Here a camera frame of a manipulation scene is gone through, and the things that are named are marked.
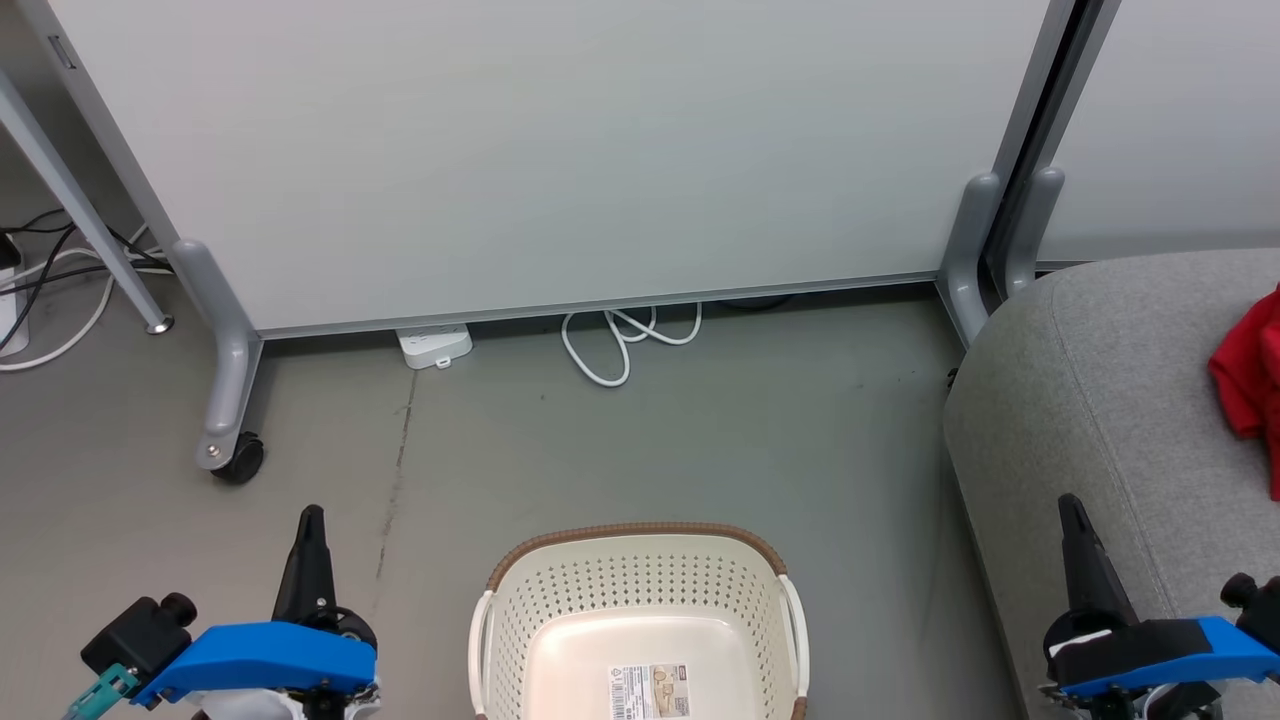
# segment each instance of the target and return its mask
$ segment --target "gray fabric cushion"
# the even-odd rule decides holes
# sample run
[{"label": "gray fabric cushion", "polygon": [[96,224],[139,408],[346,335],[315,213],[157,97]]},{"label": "gray fabric cushion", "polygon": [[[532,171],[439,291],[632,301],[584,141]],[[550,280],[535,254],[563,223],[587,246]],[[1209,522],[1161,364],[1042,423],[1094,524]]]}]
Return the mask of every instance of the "gray fabric cushion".
[{"label": "gray fabric cushion", "polygon": [[[1041,641],[1066,607],[1056,514],[1085,503],[1142,618],[1234,614],[1236,571],[1280,574],[1266,451],[1228,429],[1206,369],[1280,281],[1280,251],[1082,265],[1006,302],[946,407],[947,447],[1032,717],[1056,717]],[[1280,688],[1239,683],[1228,719],[1280,716]]]}]

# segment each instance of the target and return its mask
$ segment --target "metal frame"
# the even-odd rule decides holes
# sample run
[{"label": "metal frame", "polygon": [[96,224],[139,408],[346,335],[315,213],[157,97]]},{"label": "metal frame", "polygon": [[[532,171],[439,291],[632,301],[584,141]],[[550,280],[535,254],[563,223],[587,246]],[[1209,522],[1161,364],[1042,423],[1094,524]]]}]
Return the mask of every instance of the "metal frame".
[{"label": "metal frame", "polygon": [[18,5],[37,33],[49,38],[46,50],[51,61],[65,68],[67,72],[63,72],[61,77],[68,91],[79,106],[90,128],[92,128],[104,152],[120,176],[120,181],[129,191],[140,213],[150,224],[152,233],[169,252],[169,256],[173,258],[179,279],[214,331],[218,369],[210,391],[204,433],[196,448],[196,464],[204,469],[215,470],[232,460],[236,439],[244,421],[244,413],[265,340],[397,329],[452,322],[485,322],[515,316],[616,307],[620,304],[628,302],[635,305],[664,305],[728,300],[769,293],[815,292],[933,282],[960,333],[961,342],[968,347],[987,319],[987,310],[979,295],[978,286],[978,268],[984,242],[996,223],[1001,199],[1007,192],[1007,178],[1014,176],[1021,150],[1027,145],[1027,136],[1033,129],[1042,88],[1050,77],[1057,47],[1070,24],[1069,19],[1074,1],[1050,1],[992,170],[975,176],[966,183],[947,241],[942,265],[937,272],[685,293],[634,299],[630,301],[582,302],[547,307],[525,307],[520,310],[461,313],[448,316],[393,318],[275,329],[253,328],[209,249],[197,241],[183,240],[178,236],[155,190],[151,187],[137,159],[124,141],[119,127],[111,118],[102,97],[93,87],[88,76],[84,72],[77,72],[81,63],[76,49],[68,42],[47,0],[18,0]]},{"label": "metal frame", "polygon": [[1066,17],[1057,40],[1050,47],[1046,27],[1036,44],[1037,54],[1048,54],[1050,63],[1037,82],[1032,82],[1034,78],[1028,70],[1023,85],[1024,92],[1036,95],[1036,111],[1025,131],[1025,142],[1012,161],[1010,182],[983,251],[1001,300],[1036,279],[1041,241],[1066,182],[1066,174],[1051,167],[1053,154],[1071,122],[1120,0],[1062,0],[1061,5],[1066,5]]},{"label": "metal frame", "polygon": [[67,163],[54,149],[54,143],[49,141],[49,136],[36,122],[27,102],[23,101],[18,88],[14,87],[13,81],[4,70],[0,70],[0,126],[9,131],[18,147],[27,155],[27,160],[40,173],[41,179],[63,204],[76,227],[84,233],[84,238],[102,259],[102,264],[110,270],[120,290],[138,309],[138,314],[147,324],[147,333],[160,334],[173,327],[173,316],[165,315],[156,305],[155,299],[142,284],[142,278],[134,272],[120,246],[111,240],[102,218],[90,204],[79,183],[67,169]]},{"label": "metal frame", "polygon": [[1023,149],[1034,132],[1037,117],[1042,114],[1041,97],[1053,74],[1059,47],[1074,24],[1075,6],[1076,0],[1051,0],[1044,10],[1044,22],[1041,23],[1039,35],[1032,47],[1023,85],[1014,100],[992,169],[989,173],[974,177],[965,186],[955,224],[951,227],[946,255],[938,270],[937,288],[965,348],[987,320],[987,307],[979,291],[978,268],[984,249],[991,247],[988,237],[992,228],[997,225],[1001,211],[1007,206],[1010,178],[1015,177]]}]

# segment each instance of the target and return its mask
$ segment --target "floor stain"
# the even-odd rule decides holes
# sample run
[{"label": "floor stain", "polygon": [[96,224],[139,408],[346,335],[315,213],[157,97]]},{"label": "floor stain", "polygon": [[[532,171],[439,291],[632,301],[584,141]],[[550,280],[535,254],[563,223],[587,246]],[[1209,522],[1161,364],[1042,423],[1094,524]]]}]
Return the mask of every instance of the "floor stain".
[{"label": "floor stain", "polygon": [[[392,536],[392,525],[396,524],[396,512],[399,510],[399,493],[404,487],[404,447],[408,445],[408,425],[413,419],[413,396],[417,393],[417,373],[408,386],[408,402],[404,404],[404,424],[401,427],[401,446],[396,455],[396,482],[392,484],[392,495],[387,500],[387,516],[383,519],[381,548],[378,551],[378,571],[374,574],[374,583],[383,579],[383,565],[387,562],[387,542]],[[381,592],[374,593],[374,612],[378,612],[378,601]]]}]

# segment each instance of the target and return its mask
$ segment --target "power strip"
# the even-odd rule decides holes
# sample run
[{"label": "power strip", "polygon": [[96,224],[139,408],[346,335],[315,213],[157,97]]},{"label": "power strip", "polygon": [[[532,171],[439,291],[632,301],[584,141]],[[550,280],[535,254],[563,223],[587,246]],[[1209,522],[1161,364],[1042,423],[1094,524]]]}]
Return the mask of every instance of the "power strip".
[{"label": "power strip", "polygon": [[461,323],[396,331],[396,337],[401,341],[404,363],[415,370],[433,365],[443,370],[471,352],[471,333]]},{"label": "power strip", "polygon": [[[4,281],[17,275],[22,272],[22,265],[17,268],[0,268],[0,287],[3,287]],[[14,320],[18,319],[18,314],[22,313],[22,307],[27,304],[27,291],[19,290],[18,292],[10,295],[0,295],[0,340],[9,334],[13,329]],[[9,343],[0,347],[0,357],[13,355],[14,352],[20,352],[31,342],[31,337],[27,334],[27,320],[22,322],[18,332],[13,334]]]}]

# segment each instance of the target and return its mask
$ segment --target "white cable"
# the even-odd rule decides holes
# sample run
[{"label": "white cable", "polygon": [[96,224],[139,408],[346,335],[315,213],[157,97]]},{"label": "white cable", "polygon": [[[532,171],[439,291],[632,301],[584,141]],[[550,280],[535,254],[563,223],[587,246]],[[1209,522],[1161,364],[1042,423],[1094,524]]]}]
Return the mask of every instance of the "white cable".
[{"label": "white cable", "polygon": [[[691,342],[695,337],[698,337],[698,331],[701,329],[703,327],[701,302],[698,304],[698,314],[694,316],[694,329],[690,331],[687,336],[681,338],[667,337],[659,333],[658,331],[653,329],[654,325],[657,325],[658,323],[657,307],[649,307],[648,325],[640,323],[639,320],[636,320],[635,318],[627,315],[621,310],[604,310],[604,320],[609,324],[609,332],[613,333],[613,340],[618,343],[618,351],[622,354],[622,374],[618,375],[617,379],[611,380],[593,373],[591,369],[586,366],[586,363],[584,363],[582,359],[579,357],[577,351],[573,350],[573,343],[570,342],[568,340],[568,322],[573,319],[573,315],[576,315],[576,313],[570,313],[564,315],[564,322],[561,323],[561,340],[564,341],[564,350],[568,351],[568,356],[573,359],[573,363],[577,365],[577,369],[582,370],[584,375],[590,378],[591,382],[594,382],[595,384],[603,387],[618,387],[622,383],[627,382],[627,378],[631,377],[631,354],[627,351],[627,343],[640,342],[645,338],[652,337],[667,345],[689,345],[689,342]],[[632,328],[640,331],[640,333],[623,334],[622,331],[618,329],[618,323],[617,320],[614,320],[614,318],[622,318]]]},{"label": "white cable", "polygon": [[1176,683],[1165,683],[1164,685],[1156,687],[1153,691],[1147,693],[1147,697],[1142,702],[1142,712],[1138,714],[1139,720],[1147,720],[1147,714],[1151,711],[1151,706],[1155,705],[1157,700],[1165,696],[1169,691],[1174,689]]},{"label": "white cable", "polygon": [[93,310],[93,314],[90,316],[88,322],[84,323],[84,327],[82,327],[79,332],[73,334],[70,340],[64,342],[61,347],[59,347],[52,352],[49,352],[47,355],[41,355],[35,360],[27,360],[26,363],[14,363],[13,365],[0,365],[0,373],[17,373],[18,370],[29,370],[32,368],[38,368],[45,363],[50,363],[52,360],[56,360],[58,357],[61,357],[64,352],[74,347],[76,343],[83,340],[84,336],[88,334],[88,331],[93,329],[93,325],[97,324],[99,318],[102,316],[102,311],[106,310],[106,302],[111,300],[113,287],[115,287],[115,278],[108,277],[106,287],[102,288],[102,300],[97,302],[97,309]]},{"label": "white cable", "polygon": [[[142,233],[146,232],[146,229],[147,229],[147,225],[146,225],[146,223],[143,223],[142,227],[138,228],[138,231],[133,233],[133,237],[129,238],[129,242],[131,243],[132,242],[137,242],[138,238],[142,237]],[[155,258],[155,256],[163,256],[164,255],[164,252],[155,252],[155,251],[148,251],[148,252],[151,254],[152,258]],[[22,279],[22,278],[24,278],[27,275],[31,275],[33,273],[38,273],[38,272],[44,270],[45,265],[49,265],[50,263],[56,263],[59,260],[63,260],[65,258],[72,258],[72,256],[76,256],[76,255],[84,255],[87,258],[93,258],[96,260],[101,260],[102,259],[97,252],[93,252],[92,250],[88,250],[86,247],[76,247],[76,249],[72,249],[72,250],[65,250],[63,252],[59,252],[58,256],[50,258],[49,260],[45,260],[44,263],[41,263],[40,265],[36,265],[35,268],[31,268],[28,270],[23,270],[22,273],[18,273],[17,275],[13,275],[12,278],[6,278],[4,282],[0,282],[0,288],[3,288],[5,286],[10,286],[10,284],[18,282],[19,279]],[[172,273],[169,273],[169,270],[146,269],[146,268],[141,268],[141,269],[138,269],[138,272],[140,273],[165,274],[165,275],[172,274]],[[41,365],[44,365],[46,363],[50,363],[52,360],[56,360],[58,357],[61,357],[68,350],[70,350],[72,347],[76,347],[76,343],[78,343],[79,341],[84,340],[84,336],[88,334],[88,331],[93,329],[93,325],[96,325],[97,322],[99,322],[99,319],[102,318],[102,313],[106,311],[106,304],[111,300],[111,288],[114,288],[114,287],[115,287],[115,278],[109,275],[106,278],[106,286],[102,288],[102,299],[99,300],[97,307],[93,310],[93,314],[90,315],[88,322],[84,323],[84,325],[79,329],[79,332],[77,332],[76,334],[73,334],[70,337],[70,340],[68,340],[67,342],[64,342],[61,345],[61,347],[59,347],[58,350],[54,350],[52,352],[49,352],[46,355],[41,355],[40,357],[36,357],[35,360],[27,360],[26,363],[14,363],[12,365],[0,365],[0,373],[15,373],[18,370],[29,370],[32,368],[38,368],[38,366],[41,366]]]}]

